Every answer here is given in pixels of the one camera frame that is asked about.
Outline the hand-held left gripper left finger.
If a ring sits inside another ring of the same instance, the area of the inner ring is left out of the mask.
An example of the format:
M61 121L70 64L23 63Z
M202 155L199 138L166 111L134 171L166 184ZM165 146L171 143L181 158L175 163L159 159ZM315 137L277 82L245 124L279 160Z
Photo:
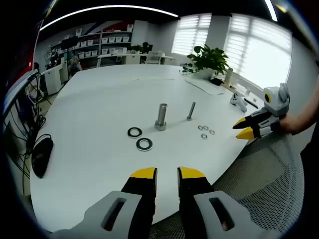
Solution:
M157 168L137 170L121 191L112 191L89 207L83 220L53 239L147 239L155 214Z

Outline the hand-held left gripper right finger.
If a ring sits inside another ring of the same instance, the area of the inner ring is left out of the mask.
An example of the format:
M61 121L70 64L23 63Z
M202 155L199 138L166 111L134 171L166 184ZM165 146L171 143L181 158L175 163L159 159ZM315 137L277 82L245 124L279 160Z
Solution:
M255 224L249 211L205 175L178 167L179 212L188 239L279 239L281 233Z

